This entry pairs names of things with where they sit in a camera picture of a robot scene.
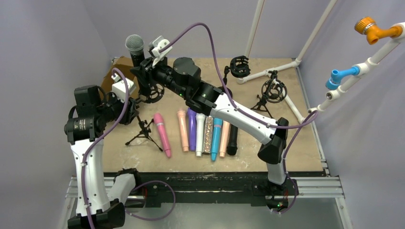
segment wooden tabletop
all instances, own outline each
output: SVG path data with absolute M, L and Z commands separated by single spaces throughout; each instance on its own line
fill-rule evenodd
M 230 58 L 218 59 L 218 65 L 223 73 L 226 65 L 229 65 Z M 215 70 L 212 58 L 194 59 L 195 64 L 201 68 L 201 78 L 215 86 L 220 86 L 220 81 Z M 261 72 L 265 69 L 276 67 L 291 62 L 291 59 L 250 59 L 249 67 L 251 73 Z M 303 93 L 298 81 L 295 69 L 287 69 L 278 73 L 278 78 L 288 89 L 288 95 L 299 111 L 307 114 L 307 108 Z M 245 84 L 239 85 L 231 74 L 228 75 L 228 87 L 234 94 L 234 100 L 250 108 L 258 99 L 262 84 L 268 77 L 261 77 Z M 239 130 L 238 151 L 235 156 L 226 155 L 225 158 L 217 157 L 215 162 L 211 156 L 203 155 L 201 158 L 195 156 L 195 152 L 183 152 L 181 150 L 180 131 L 177 119 L 177 111 L 183 107 L 186 109 L 182 98 L 165 90 L 164 97 L 154 104 L 140 104 L 140 118 L 152 119 L 153 114 L 159 112 L 165 120 L 166 131 L 171 145 L 172 157 L 167 158 L 165 153 L 149 140 L 136 139 L 130 146 L 125 143 L 134 135 L 138 134 L 140 128 L 134 120 L 130 125 L 118 125 L 104 140 L 104 171 L 116 172 L 122 168 L 136 167 L 141 172 L 246 172 L 246 171 L 267 171 L 266 164 L 257 157 L 260 143 L 246 132 Z M 284 117 L 289 120 L 289 125 L 298 125 L 298 121 L 285 101 L 278 104 L 267 103 L 267 107 L 275 119 Z M 161 146 L 159 134 L 152 124 L 151 137 Z M 295 129 L 289 130 L 288 142 L 295 133 Z M 310 125 L 302 128 L 300 134 L 292 145 L 287 156 L 287 169 L 289 171 L 321 171 L 320 154 L 317 143 Z

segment microphone head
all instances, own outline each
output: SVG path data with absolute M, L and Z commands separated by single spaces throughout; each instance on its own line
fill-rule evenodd
M 143 39 L 136 34 L 132 34 L 125 39 L 125 47 L 131 54 L 140 54 L 143 52 Z

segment brown box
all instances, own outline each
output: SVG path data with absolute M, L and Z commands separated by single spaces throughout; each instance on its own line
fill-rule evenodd
M 103 88 L 106 93 L 111 91 L 111 86 L 114 83 L 113 79 L 111 79 L 111 70 L 113 68 L 118 68 L 120 71 L 122 71 L 122 73 L 126 78 L 134 81 L 137 87 L 135 91 L 131 94 L 131 97 L 134 99 L 138 98 L 138 91 L 139 91 L 138 81 L 135 79 L 134 74 L 132 74 L 129 71 L 132 67 L 133 67 L 132 60 L 128 57 L 121 56 L 120 58 L 115 59 L 110 67 L 110 70 L 108 71 L 107 75 L 103 79 L 103 82 L 101 83 L 101 88 Z

